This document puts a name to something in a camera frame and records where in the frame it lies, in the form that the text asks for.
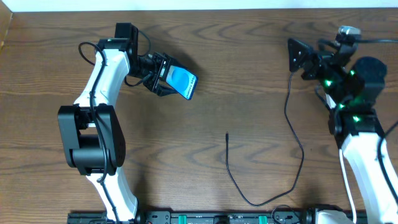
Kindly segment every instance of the white cable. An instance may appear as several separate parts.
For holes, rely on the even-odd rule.
[[[353,211],[353,223],[356,223],[356,210],[355,210],[353,196],[351,196],[351,191],[349,190],[347,174],[346,174],[346,168],[344,167],[343,150],[339,149],[338,150],[338,155],[339,155],[339,158],[340,158],[341,171],[343,173],[344,184],[345,184],[346,190],[347,190],[347,196],[348,196],[348,200],[349,200],[349,205],[351,206],[351,210]]]

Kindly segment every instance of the wooden table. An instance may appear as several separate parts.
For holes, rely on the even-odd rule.
[[[243,201],[226,172],[224,134],[229,131],[231,171],[247,198],[259,203],[290,189],[301,152],[283,115],[287,39],[333,40],[340,25],[361,28],[365,38],[396,39],[398,9],[16,13],[0,55],[1,223],[65,223],[68,212],[104,210],[92,184],[65,162],[57,111],[80,95],[93,69],[77,45],[112,37],[116,22],[132,22],[150,37],[152,51],[167,52],[199,77],[192,101],[159,98],[143,86],[121,88],[123,167],[144,208],[259,211],[330,203],[349,209],[316,82],[299,75],[292,82],[288,114],[305,162],[285,197],[261,208]],[[146,47],[140,36],[139,51]],[[360,45],[353,61],[365,55],[389,66],[376,105],[386,129],[398,118],[398,45]],[[388,143],[398,166],[398,134]],[[364,209],[350,168],[348,178]]]

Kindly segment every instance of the robotic arm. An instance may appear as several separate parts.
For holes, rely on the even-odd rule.
[[[346,72],[345,66],[360,41],[361,31],[347,26],[339,28],[335,43],[319,40],[319,51],[289,39],[290,71],[303,68],[302,78],[318,80],[325,90],[326,101],[322,101],[330,112],[329,130],[353,169],[368,223],[398,223],[398,206],[392,194],[398,189],[398,178],[383,141],[381,159],[394,189],[391,190],[379,164],[377,151],[384,131],[373,109],[384,88],[387,67],[376,58],[363,57]],[[335,51],[325,50],[325,45]],[[309,217],[312,223],[352,223],[344,213],[336,214],[339,212],[321,209]]]
[[[61,106],[58,111],[68,165],[76,167],[94,184],[105,204],[108,219],[117,222],[134,220],[137,223],[140,220],[137,218],[137,198],[131,193],[122,168],[126,142],[114,111],[123,80],[127,75],[141,78],[140,82],[158,96],[179,93],[187,100],[192,98],[197,84],[194,74],[166,54],[139,56],[138,33],[130,23],[116,24],[114,38],[102,39],[96,45],[101,52],[96,53],[94,70],[83,93],[72,106]],[[172,88],[161,85],[160,81]],[[81,129],[96,127],[91,106],[98,119],[97,129],[101,130],[107,156],[104,156],[103,144],[97,134],[80,133]],[[104,174],[107,176],[101,184],[97,180]]]

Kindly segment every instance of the white wall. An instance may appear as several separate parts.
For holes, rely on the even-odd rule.
[[[398,7],[398,0],[2,0],[12,12]]]

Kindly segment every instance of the green light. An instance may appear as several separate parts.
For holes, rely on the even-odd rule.
[[[361,119],[360,119],[359,117],[357,117],[357,116],[353,116],[353,119],[354,119],[355,122],[358,122],[358,121],[361,120]]]
[[[326,86],[330,86],[331,85],[331,83],[333,83],[332,81],[330,81],[330,80],[325,80],[325,85]]]

